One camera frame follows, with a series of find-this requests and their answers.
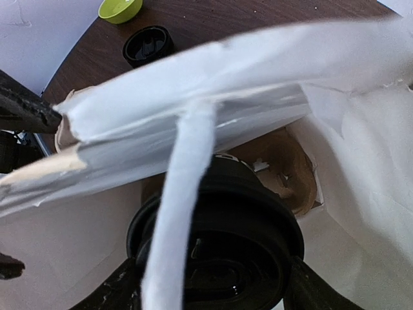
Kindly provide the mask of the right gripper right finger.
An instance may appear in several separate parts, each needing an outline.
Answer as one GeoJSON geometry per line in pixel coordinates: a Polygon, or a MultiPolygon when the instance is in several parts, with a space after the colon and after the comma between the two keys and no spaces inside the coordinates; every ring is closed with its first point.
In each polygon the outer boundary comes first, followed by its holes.
{"type": "Polygon", "coordinates": [[[315,273],[300,257],[291,259],[290,279],[283,297],[289,310],[363,310],[315,273]]]}

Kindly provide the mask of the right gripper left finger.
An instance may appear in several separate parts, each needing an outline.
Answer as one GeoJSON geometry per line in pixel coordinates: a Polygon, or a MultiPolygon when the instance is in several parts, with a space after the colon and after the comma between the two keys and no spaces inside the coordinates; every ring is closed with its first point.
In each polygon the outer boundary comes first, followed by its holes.
{"type": "Polygon", "coordinates": [[[142,268],[127,258],[95,291],[72,307],[78,309],[141,309],[142,268]]]}

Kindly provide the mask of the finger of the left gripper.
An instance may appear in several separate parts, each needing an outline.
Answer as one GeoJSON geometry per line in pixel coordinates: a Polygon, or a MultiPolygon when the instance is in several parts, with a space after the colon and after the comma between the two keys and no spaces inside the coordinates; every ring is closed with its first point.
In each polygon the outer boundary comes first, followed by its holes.
{"type": "Polygon", "coordinates": [[[37,94],[1,72],[1,129],[54,134],[61,115],[37,94]]]}
{"type": "Polygon", "coordinates": [[[11,280],[22,275],[25,265],[22,261],[0,253],[0,278],[11,280]]]}

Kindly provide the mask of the brown pulp cup carrier stack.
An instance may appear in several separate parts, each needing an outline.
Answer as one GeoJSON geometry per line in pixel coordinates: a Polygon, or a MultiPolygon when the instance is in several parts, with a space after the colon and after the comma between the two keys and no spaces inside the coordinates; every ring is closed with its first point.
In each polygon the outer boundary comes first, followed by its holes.
{"type": "MultiPolygon", "coordinates": [[[[60,105],[62,105],[64,102],[68,101],[74,96],[78,96],[83,92],[88,91],[90,88],[93,88],[94,86],[89,86],[80,90],[71,90],[64,101],[62,101],[60,105]]],[[[57,153],[63,152],[65,149],[68,149],[70,147],[73,147],[76,145],[79,141],[72,135],[70,131],[70,122],[68,118],[63,114],[62,120],[57,128],[57,132],[54,136],[54,147],[57,153]]]]}

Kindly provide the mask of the black plastic cup lid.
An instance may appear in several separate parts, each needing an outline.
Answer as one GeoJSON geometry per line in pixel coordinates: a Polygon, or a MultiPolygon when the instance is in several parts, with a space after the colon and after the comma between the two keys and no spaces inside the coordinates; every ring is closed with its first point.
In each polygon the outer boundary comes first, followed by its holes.
{"type": "Polygon", "coordinates": [[[179,309],[273,309],[303,256],[298,224],[253,172],[201,182],[186,246],[179,309]]]}

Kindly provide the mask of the single brown pulp cup carrier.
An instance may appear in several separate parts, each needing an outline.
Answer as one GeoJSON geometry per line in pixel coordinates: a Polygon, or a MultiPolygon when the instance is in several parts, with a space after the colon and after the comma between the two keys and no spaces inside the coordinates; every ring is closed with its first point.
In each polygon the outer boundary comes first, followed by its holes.
{"type": "Polygon", "coordinates": [[[278,194],[295,216],[302,216],[315,206],[317,185],[313,165],[286,129],[269,132],[228,153],[249,164],[260,182],[278,194]]]}

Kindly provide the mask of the black paper coffee cup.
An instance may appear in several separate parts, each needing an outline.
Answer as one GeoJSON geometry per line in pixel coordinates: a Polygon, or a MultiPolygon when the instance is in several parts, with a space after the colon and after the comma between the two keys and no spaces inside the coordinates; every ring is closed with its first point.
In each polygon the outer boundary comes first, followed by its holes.
{"type": "Polygon", "coordinates": [[[213,155],[206,174],[208,176],[224,176],[258,181],[258,177],[250,165],[227,153],[213,155]]]}

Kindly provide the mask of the brown paper takeout bag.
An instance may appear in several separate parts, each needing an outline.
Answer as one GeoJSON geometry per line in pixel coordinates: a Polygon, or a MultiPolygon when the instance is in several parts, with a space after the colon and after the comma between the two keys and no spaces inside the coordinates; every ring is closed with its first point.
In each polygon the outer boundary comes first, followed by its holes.
{"type": "Polygon", "coordinates": [[[75,143],[1,178],[2,309],[67,309],[121,261],[138,182],[167,172],[145,309],[183,308],[183,246],[212,154],[287,127],[321,207],[308,263],[367,309],[412,308],[412,17],[276,26],[72,94],[75,143]]]}

